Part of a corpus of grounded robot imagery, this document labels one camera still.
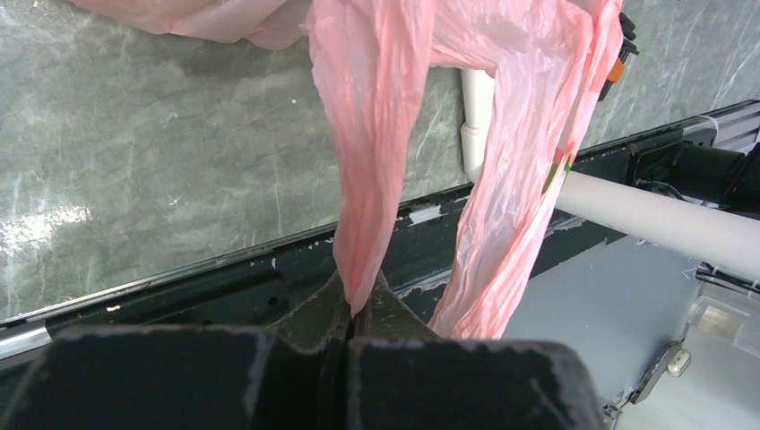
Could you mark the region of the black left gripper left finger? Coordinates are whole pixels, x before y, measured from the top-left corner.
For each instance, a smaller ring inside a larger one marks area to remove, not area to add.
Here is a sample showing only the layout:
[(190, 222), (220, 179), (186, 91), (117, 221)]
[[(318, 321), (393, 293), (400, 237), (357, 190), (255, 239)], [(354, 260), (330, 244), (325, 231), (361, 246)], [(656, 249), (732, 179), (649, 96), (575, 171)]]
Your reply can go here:
[(76, 326), (31, 364), (1, 426), (329, 429), (349, 321), (332, 276), (269, 326)]

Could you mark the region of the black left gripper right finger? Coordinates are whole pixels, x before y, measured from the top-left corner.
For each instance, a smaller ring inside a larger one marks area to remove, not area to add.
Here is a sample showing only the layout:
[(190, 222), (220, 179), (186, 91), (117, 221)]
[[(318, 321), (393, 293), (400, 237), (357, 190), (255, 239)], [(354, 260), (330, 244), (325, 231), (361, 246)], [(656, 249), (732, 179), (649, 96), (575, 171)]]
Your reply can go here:
[(349, 429), (602, 429), (578, 354), (545, 340), (447, 340), (379, 274), (349, 343)]

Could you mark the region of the pink plastic bag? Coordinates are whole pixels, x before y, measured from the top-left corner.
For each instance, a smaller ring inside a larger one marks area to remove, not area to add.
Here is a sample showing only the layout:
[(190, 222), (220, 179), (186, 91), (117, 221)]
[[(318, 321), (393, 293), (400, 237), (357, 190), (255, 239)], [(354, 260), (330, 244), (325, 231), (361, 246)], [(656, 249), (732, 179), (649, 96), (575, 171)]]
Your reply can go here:
[(333, 255), (363, 309), (393, 233), (428, 71), (495, 81), (479, 179), (430, 328), (499, 339), (623, 41), (619, 1), (82, 1), (153, 34), (282, 49), (307, 37), (338, 159)]

